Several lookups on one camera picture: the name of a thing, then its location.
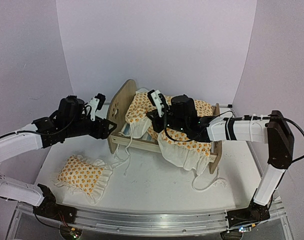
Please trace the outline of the wooden striped pet bed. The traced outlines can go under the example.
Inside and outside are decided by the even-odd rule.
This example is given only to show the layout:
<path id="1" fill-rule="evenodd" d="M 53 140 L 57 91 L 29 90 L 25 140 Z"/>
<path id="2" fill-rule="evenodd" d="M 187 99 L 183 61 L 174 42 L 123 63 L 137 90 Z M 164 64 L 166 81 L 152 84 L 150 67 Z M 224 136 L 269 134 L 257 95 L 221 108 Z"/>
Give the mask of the wooden striped pet bed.
<path id="1" fill-rule="evenodd" d="M 107 118 L 117 124 L 108 137 L 112 154 L 118 147 L 133 147 L 163 154 L 164 158 L 185 170 L 201 175 L 206 168 L 213 174 L 222 157 L 222 142 L 189 141 L 185 133 L 167 128 L 160 133 L 153 129 L 147 114 L 154 107 L 147 90 L 138 90 L 136 82 L 128 79 L 112 98 Z"/>

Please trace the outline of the duck print mattress cushion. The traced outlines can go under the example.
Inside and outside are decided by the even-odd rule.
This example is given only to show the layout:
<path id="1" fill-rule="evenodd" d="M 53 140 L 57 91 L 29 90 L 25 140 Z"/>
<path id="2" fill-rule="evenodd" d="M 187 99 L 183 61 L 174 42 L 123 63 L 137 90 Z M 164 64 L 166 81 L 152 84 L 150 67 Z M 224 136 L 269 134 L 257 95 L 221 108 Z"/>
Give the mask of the duck print mattress cushion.
<path id="1" fill-rule="evenodd" d="M 215 175 L 203 188 L 197 188 L 196 182 L 193 181 L 191 187 L 194 191 L 205 192 L 218 184 L 226 187 L 227 181 L 219 177 L 219 170 L 216 167 L 221 157 L 211 153 L 216 144 L 188 141 L 185 133 L 172 129 L 155 132 L 151 120 L 147 117 L 147 112 L 152 110 L 155 110 L 155 107 L 149 101 L 147 91 L 145 89 L 136 91 L 125 114 L 125 124 L 115 138 L 118 147 L 125 147 L 128 156 L 124 161 L 127 163 L 131 161 L 128 151 L 130 147 L 150 152 L 156 148 L 169 163 L 185 171 L 194 171 L 194 180 L 197 180 L 206 169 Z"/>

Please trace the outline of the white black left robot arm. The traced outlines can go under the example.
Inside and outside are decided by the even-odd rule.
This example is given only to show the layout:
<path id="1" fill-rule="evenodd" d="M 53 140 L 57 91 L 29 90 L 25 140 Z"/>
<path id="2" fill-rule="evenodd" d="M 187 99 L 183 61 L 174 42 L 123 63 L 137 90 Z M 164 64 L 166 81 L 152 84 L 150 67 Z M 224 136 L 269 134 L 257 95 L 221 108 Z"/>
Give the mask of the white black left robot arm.
<path id="1" fill-rule="evenodd" d="M 107 139 L 117 124 L 99 117 L 106 101 L 98 93 L 88 102 L 75 95 L 60 100 L 58 109 L 50 116 L 41 117 L 18 130 L 0 136 L 0 165 L 19 157 L 34 157 L 66 139 L 89 136 L 96 140 Z M 37 216 L 74 223 L 77 210 L 57 202 L 51 189 L 42 184 L 30 184 L 0 172 L 0 198 L 31 205 Z"/>

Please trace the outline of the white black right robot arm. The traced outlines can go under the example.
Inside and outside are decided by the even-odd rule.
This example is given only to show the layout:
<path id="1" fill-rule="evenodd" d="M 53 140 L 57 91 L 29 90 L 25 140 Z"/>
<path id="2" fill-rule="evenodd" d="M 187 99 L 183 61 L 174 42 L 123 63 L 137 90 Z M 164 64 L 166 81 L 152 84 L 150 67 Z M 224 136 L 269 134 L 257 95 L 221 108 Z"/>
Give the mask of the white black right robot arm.
<path id="1" fill-rule="evenodd" d="M 267 167 L 248 206 L 227 211 L 225 218 L 228 231 L 241 233 L 269 220 L 273 195 L 286 170 L 304 159 L 302 128 L 279 110 L 268 115 L 228 117 L 221 113 L 200 117 L 194 100 L 185 94 L 173 97 L 170 104 L 158 90 L 151 90 L 147 97 L 156 108 L 147 113 L 153 130 L 171 142 L 183 143 L 191 149 L 219 142 L 229 147 L 244 146 L 246 150 L 249 143 L 267 145 Z"/>

